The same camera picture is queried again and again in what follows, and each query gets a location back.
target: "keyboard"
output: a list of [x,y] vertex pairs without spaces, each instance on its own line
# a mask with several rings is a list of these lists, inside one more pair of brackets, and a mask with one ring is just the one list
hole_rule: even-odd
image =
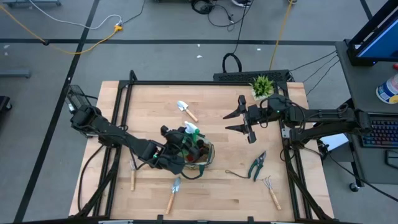
[[269,80],[275,82],[287,82],[292,78],[288,70],[271,70],[256,72],[215,73],[213,75],[213,80],[219,82],[252,83],[254,82],[254,78],[257,78],[258,76],[268,77]]
[[364,147],[387,147],[398,149],[398,116],[372,118],[371,134],[361,136]]

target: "wooden tabletop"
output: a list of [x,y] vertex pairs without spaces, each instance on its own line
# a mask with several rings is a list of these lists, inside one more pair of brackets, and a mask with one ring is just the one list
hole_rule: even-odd
[[[112,117],[117,87],[118,82],[103,82],[99,93],[97,107],[109,120]],[[291,100],[308,108],[303,84],[288,83],[288,87]],[[246,96],[248,106],[256,103],[250,86],[133,86],[127,117],[128,133],[138,138],[165,143],[160,135],[162,125],[177,129],[184,126],[184,121],[193,122],[186,113],[177,108],[177,100],[183,100],[199,119],[197,126],[200,132],[215,145],[216,156],[212,165],[205,169],[203,177],[197,180],[182,177],[180,191],[175,196],[170,214],[164,217],[166,220],[244,221],[248,216],[253,216],[255,221],[294,221],[285,162],[279,158],[282,142],[278,122],[269,123],[266,129],[253,126],[257,136],[254,144],[248,144],[246,136],[241,133],[225,129],[225,126],[243,123],[241,116],[222,119],[236,109],[239,95]],[[118,122],[121,120],[123,102],[124,95]],[[99,146],[96,138],[88,140],[82,166]],[[308,143],[307,147],[318,150],[315,141]],[[256,182],[225,173],[229,169],[247,175],[253,161],[264,151],[267,151],[267,157]],[[333,210],[320,158],[308,151],[302,151],[301,155],[307,189],[325,213],[332,217]],[[103,156],[104,150],[90,162],[85,172],[81,193],[82,206],[98,186]],[[135,191],[130,191],[130,158],[128,149],[123,147],[111,218],[155,220],[157,215],[165,213],[171,186],[177,176],[167,170],[144,166],[136,172]],[[184,173],[191,177],[198,175],[197,170],[184,170]],[[282,207],[280,211],[276,209],[268,189],[261,181],[269,175],[274,193]],[[70,209],[71,215],[77,213],[77,188],[78,185]],[[301,202],[302,196],[297,192]],[[304,217],[301,203],[300,213]]]

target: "desk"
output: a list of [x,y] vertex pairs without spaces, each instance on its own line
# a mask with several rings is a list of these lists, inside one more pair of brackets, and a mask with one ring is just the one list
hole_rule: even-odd
[[[394,63],[378,62],[373,67],[353,67],[345,42],[337,42],[336,50],[354,108],[368,113],[398,114],[398,104],[388,105],[376,96],[376,88],[397,73],[392,67]],[[362,147],[358,136],[351,135],[351,142],[354,152],[350,159],[361,178],[375,184],[398,184],[398,170],[384,162],[386,149]]]
[[[109,120],[112,117],[118,84],[103,82],[99,93],[97,107]],[[290,98],[301,106],[308,107],[303,84],[288,83],[288,87]],[[199,119],[197,126],[201,133],[215,145],[216,156],[203,177],[197,180],[182,178],[180,192],[175,196],[171,213],[165,215],[166,220],[243,221],[247,220],[248,216],[253,216],[255,221],[294,221],[285,163],[279,159],[282,142],[278,122],[269,123],[266,129],[253,126],[257,135],[254,144],[248,144],[246,136],[241,133],[224,128],[243,122],[242,117],[222,119],[236,109],[239,95],[246,96],[248,105],[255,103],[250,86],[133,86],[127,117],[130,134],[164,143],[165,139],[160,135],[162,125],[177,129],[183,126],[184,121],[191,121],[186,113],[177,108],[177,100],[183,100],[190,105],[191,112]],[[122,110],[119,110],[119,121]],[[82,166],[99,146],[96,138],[88,140]],[[317,149],[314,141],[307,147]],[[240,179],[224,172],[225,169],[229,169],[246,175],[254,159],[264,150],[267,151],[267,157],[259,179],[271,175],[274,192],[282,206],[281,211],[277,211],[262,181]],[[332,217],[333,210],[320,158],[308,151],[302,151],[301,155],[307,189],[325,213]],[[104,151],[88,165],[83,180],[82,205],[98,186],[103,156]],[[136,189],[131,192],[129,159],[128,149],[122,148],[111,218],[155,220],[158,214],[165,213],[176,176],[167,170],[144,166],[136,172]],[[195,176],[198,171],[185,170],[184,173]],[[77,213],[77,189],[78,186],[70,214]],[[104,204],[101,203],[100,214],[104,213]],[[302,206],[300,213],[301,217],[304,217]]]

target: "caster wheel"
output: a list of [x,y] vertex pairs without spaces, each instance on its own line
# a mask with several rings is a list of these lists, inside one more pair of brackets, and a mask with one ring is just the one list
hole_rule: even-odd
[[351,189],[352,192],[358,192],[359,187],[356,185],[356,183],[350,183],[349,184],[349,189]]
[[12,109],[12,104],[8,103],[6,106],[6,111],[10,111]]

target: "small succulent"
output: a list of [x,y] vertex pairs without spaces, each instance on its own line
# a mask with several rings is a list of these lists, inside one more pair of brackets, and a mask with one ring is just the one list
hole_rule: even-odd
[[254,78],[254,83],[249,83],[255,93],[255,96],[257,98],[262,97],[262,96],[270,96],[271,95],[271,91],[273,89],[272,84],[274,81],[270,81],[268,80],[268,77],[257,77]]

